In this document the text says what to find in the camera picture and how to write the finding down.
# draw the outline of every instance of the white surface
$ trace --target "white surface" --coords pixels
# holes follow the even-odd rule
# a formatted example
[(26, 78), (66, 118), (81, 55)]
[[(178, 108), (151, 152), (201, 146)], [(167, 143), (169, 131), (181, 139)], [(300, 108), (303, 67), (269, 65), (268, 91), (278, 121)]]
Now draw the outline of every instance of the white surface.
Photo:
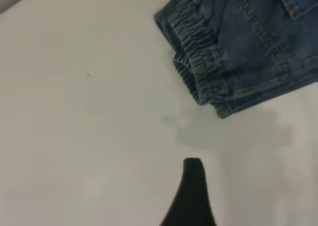
[(219, 119), (173, 69), (167, 1), (0, 16), (0, 225), (158, 226), (190, 156), (219, 226), (318, 224), (318, 86)]

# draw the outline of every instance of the blue denim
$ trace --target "blue denim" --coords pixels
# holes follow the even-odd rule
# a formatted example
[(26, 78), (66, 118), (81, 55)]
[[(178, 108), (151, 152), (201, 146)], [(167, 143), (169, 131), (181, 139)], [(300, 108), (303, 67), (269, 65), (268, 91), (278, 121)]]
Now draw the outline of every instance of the blue denim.
[(199, 105), (221, 118), (318, 80), (318, 0), (171, 0), (155, 14)]

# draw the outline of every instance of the seam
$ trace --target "seam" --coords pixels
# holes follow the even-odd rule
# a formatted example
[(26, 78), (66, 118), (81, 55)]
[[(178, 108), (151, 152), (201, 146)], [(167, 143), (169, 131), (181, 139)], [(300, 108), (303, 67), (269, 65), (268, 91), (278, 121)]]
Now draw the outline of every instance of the seam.
[(252, 26), (255, 29), (256, 33), (263, 39), (265, 45), (267, 45), (267, 48), (270, 51), (270, 55), (276, 59), (278, 66), (281, 68), (281, 70), (283, 70), (284, 73), (282, 77), (284, 77), (284, 80), (288, 75), (289, 68), (285, 56), (273, 40), (272, 36), (270, 35), (269, 31), (266, 29), (264, 24), (257, 17), (255, 11), (253, 10), (248, 0), (237, 1), (244, 10), (247, 17), (249, 18), (250, 22), (252, 23)]
[(195, 14), (199, 17), (199, 19), (202, 20), (203, 26), (205, 27), (207, 33), (210, 35), (211, 39), (212, 39), (213, 42), (214, 42), (213, 45), (214, 45), (214, 47), (215, 47), (216, 53), (217, 53), (218, 58), (219, 58), (219, 61), (220, 61), (220, 63), (221, 63), (221, 66), (222, 66), (222, 69), (223, 69), (224, 79), (225, 79), (225, 82), (226, 82), (226, 84), (227, 84), (227, 86), (228, 86), (228, 90), (229, 90), (229, 92), (230, 92), (230, 94), (229, 94), (229, 99), (228, 99), (228, 100), (231, 100), (231, 99), (232, 99), (232, 96), (233, 96), (233, 90), (232, 90), (232, 88), (231, 88), (231, 86), (230, 86), (230, 82), (229, 82), (228, 76), (226, 75), (225, 64), (224, 64), (224, 62), (223, 62), (222, 59), (221, 59), (221, 55), (220, 55), (220, 53), (219, 53), (218, 45), (216, 44), (216, 38), (213, 36), (213, 34), (211, 33), (211, 30), (210, 30), (210, 29), (208, 28), (208, 26), (206, 25), (207, 20), (206, 20), (206, 19), (203, 17), (203, 15), (199, 12), (199, 10), (198, 10), (198, 8), (196, 7), (196, 5), (194, 4), (194, 2), (193, 2), (192, 0), (189, 0), (189, 3), (190, 3), (190, 5), (192, 6), (192, 8), (194, 8), (194, 9), (196, 10), (196, 11), (195, 11)]

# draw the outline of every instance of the stitching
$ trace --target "stitching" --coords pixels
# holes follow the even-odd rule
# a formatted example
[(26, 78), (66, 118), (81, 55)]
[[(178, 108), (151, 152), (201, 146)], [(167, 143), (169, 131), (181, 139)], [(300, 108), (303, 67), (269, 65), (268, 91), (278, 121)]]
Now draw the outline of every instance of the stitching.
[(279, 49), (279, 47), (277, 46), (277, 44), (275, 43), (275, 41), (273, 40), (273, 38), (271, 37), (269, 31), (265, 28), (263, 23), (259, 21), (258, 17), (256, 16), (248, 0), (237, 0), (237, 1), (243, 8), (249, 20), (251, 21), (255, 31), (258, 33), (258, 35), (263, 39), (263, 41), (267, 45), (267, 48), (269, 49), (270, 54), (276, 59), (281, 69), (285, 71), (285, 73), (283, 73), (283, 76), (286, 77), (286, 75), (288, 74), (288, 68), (289, 68), (287, 60), (285, 56), (283, 55), (283, 53), (281, 52), (281, 50)]

